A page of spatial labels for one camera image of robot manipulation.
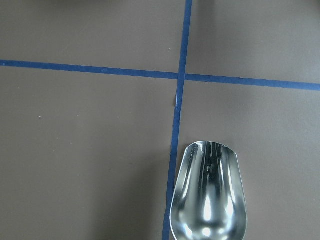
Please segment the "steel ice scoop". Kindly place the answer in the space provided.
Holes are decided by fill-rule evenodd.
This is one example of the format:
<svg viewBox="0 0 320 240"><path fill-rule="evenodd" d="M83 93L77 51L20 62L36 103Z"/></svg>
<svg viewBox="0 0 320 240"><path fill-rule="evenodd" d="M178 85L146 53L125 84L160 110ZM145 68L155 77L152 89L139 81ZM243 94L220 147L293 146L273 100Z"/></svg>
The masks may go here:
<svg viewBox="0 0 320 240"><path fill-rule="evenodd" d="M212 141L185 149L169 220L176 240L245 238L247 206L236 152Z"/></svg>

